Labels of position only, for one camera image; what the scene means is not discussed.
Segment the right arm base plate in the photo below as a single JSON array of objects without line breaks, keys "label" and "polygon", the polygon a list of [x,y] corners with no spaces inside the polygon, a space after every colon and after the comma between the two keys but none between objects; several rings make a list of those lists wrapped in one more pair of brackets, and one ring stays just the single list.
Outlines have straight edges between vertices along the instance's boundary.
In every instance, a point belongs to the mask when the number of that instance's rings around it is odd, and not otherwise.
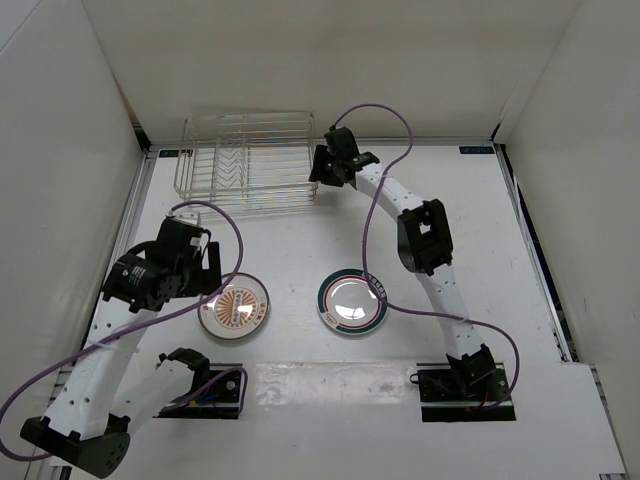
[{"label": "right arm base plate", "polygon": [[419,391],[423,423],[512,422],[516,413],[501,364],[479,384],[463,387],[444,364],[419,364],[409,375]]}]

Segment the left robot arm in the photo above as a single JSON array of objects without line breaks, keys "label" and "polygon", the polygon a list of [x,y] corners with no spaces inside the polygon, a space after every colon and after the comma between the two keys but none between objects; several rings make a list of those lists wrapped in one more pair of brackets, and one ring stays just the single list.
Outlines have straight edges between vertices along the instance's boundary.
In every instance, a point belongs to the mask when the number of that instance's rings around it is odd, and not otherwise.
[{"label": "left robot arm", "polygon": [[111,267],[97,318],[62,392],[40,417],[27,419],[23,440],[105,479],[121,464],[133,433],[177,399],[198,400],[210,386],[210,362],[179,347],[135,387],[118,387],[146,322],[172,299],[211,294],[221,284],[219,246],[208,230],[167,217],[157,237],[142,242]]}]

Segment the orange sunburst patterned plate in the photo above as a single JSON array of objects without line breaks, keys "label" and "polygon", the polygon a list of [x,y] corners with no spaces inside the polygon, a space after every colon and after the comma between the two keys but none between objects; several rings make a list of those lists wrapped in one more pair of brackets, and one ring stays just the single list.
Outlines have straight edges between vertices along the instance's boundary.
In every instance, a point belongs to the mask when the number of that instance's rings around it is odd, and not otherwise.
[{"label": "orange sunburst patterned plate", "polygon": [[201,327],[222,341],[249,338],[265,324],[271,307],[265,284],[257,277],[240,272],[229,285],[197,310]]}]

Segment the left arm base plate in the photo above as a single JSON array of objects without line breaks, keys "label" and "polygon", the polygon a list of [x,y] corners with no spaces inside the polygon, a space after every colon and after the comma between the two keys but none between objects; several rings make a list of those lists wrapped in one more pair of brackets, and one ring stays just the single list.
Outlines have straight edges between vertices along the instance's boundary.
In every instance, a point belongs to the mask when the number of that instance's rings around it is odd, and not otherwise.
[{"label": "left arm base plate", "polygon": [[242,365],[226,369],[222,365],[214,365],[210,368],[209,376],[216,381],[207,383],[197,397],[179,407],[170,404],[157,418],[237,420],[244,409],[248,372]]}]

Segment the green red rimmed plate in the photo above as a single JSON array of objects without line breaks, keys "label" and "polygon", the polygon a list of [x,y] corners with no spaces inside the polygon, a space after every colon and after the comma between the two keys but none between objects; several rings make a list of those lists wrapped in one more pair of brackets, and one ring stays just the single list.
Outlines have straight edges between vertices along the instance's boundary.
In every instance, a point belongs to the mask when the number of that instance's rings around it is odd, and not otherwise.
[{"label": "green red rimmed plate", "polygon": [[337,334],[360,337],[376,330],[385,320],[387,293],[370,276],[373,288],[360,269],[346,268],[328,275],[321,283],[316,307],[320,319]]}]

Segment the silver wire dish rack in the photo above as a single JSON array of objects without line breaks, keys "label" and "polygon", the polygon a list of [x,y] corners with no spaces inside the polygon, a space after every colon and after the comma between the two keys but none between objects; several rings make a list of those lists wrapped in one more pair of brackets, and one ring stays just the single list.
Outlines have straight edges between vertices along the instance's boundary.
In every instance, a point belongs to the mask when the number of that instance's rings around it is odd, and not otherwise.
[{"label": "silver wire dish rack", "polygon": [[174,189],[228,212],[297,210],[312,203],[316,146],[309,112],[224,114],[183,123]]}]

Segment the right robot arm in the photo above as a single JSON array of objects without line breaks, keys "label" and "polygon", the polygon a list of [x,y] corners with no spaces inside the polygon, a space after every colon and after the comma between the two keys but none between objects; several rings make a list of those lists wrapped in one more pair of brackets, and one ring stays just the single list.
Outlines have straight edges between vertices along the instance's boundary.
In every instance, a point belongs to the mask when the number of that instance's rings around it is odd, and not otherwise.
[{"label": "right robot arm", "polygon": [[469,321],[469,312],[452,267],[453,240],[443,203],[425,200],[383,171],[380,160],[362,152],[351,130],[329,128],[314,152],[312,182],[350,185],[370,197],[396,222],[397,252],[415,275],[439,316],[451,373],[449,387],[470,400],[494,380],[496,363],[489,347]]}]

